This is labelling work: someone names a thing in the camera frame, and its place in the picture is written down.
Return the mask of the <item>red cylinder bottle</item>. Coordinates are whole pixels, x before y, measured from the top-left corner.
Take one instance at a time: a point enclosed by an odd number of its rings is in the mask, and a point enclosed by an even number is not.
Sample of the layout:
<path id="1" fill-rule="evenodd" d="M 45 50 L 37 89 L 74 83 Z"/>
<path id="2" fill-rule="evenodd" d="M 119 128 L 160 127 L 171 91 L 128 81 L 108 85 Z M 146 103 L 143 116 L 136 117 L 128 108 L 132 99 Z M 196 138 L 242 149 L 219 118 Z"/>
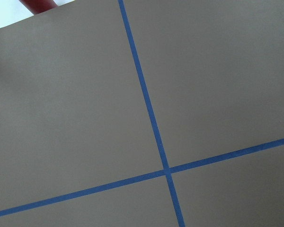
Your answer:
<path id="1" fill-rule="evenodd" d="M 19 0 L 32 14 L 40 14 L 58 7 L 53 0 Z"/>

